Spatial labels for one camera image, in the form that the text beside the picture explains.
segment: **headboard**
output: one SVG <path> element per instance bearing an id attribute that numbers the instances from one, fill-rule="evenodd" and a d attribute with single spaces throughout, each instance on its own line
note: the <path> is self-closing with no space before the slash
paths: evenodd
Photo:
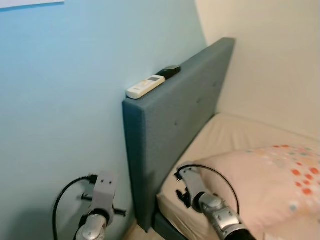
<path id="1" fill-rule="evenodd" d="M 181 65 L 181 72 L 144 97 L 123 101 L 137 222 L 147 231 L 156 194 L 186 148 L 215 114 L 235 40 L 222 38 Z"/>

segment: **bed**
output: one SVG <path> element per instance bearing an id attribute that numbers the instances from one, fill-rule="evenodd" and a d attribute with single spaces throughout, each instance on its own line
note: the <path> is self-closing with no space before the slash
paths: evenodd
<path id="1" fill-rule="evenodd" d="M 137 223 L 166 240 L 217 239 L 201 214 L 186 209 L 175 190 L 176 166 L 212 155 L 272 144 L 315 141 L 230 114 L 216 106 L 235 40 L 223 38 L 181 65 L 182 71 L 139 100 L 123 102 L 123 119 Z M 265 230 L 284 240 L 320 236 L 318 216 Z M 255 232 L 258 240 L 263 232 Z"/>

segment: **black remote control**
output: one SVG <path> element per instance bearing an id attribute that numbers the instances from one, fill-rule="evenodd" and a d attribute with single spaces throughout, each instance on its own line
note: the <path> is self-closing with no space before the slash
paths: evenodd
<path id="1" fill-rule="evenodd" d="M 158 72 L 157 76 L 162 76 L 165 80 L 172 78 L 174 75 L 180 73 L 181 67 L 180 66 L 167 66 L 166 68 L 162 69 Z"/>

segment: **remote control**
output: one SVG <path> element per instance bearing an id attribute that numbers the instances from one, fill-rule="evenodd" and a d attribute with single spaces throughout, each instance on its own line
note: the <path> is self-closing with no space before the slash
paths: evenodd
<path id="1" fill-rule="evenodd" d="M 180 66 L 167 66 L 166 68 L 162 69 L 158 72 L 157 76 L 163 76 L 166 80 L 172 78 L 174 75 L 180 73 L 181 67 Z"/>
<path id="2" fill-rule="evenodd" d="M 143 80 L 142 82 L 130 87 L 126 91 L 126 95 L 131 99 L 139 99 L 146 95 L 159 85 L 163 84 L 166 79 L 163 76 L 153 75 Z"/>

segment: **polka dot pillowcase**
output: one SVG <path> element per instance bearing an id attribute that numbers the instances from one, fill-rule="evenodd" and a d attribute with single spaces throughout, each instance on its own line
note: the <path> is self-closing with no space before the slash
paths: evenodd
<path id="1" fill-rule="evenodd" d="M 221 172 L 233 185 L 240 215 L 251 231 L 259 231 L 299 215 L 320 213 L 320 149 L 275 145 L 231 152 L 196 161 Z M 236 209 L 228 185 L 216 174 L 200 174 L 213 193 Z"/>

